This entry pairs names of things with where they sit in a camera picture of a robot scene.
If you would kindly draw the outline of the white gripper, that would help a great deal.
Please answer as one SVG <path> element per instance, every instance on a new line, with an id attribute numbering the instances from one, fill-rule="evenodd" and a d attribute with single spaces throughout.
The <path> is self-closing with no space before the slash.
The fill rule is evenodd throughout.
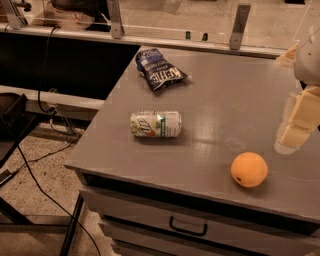
<path id="1" fill-rule="evenodd" d="M 274 63 L 283 67 L 294 65 L 296 79 L 307 85 L 300 93 L 289 94 L 276 134 L 275 151 L 289 155 L 299 150 L 320 126 L 320 27 L 311 27 L 299 44 Z"/>

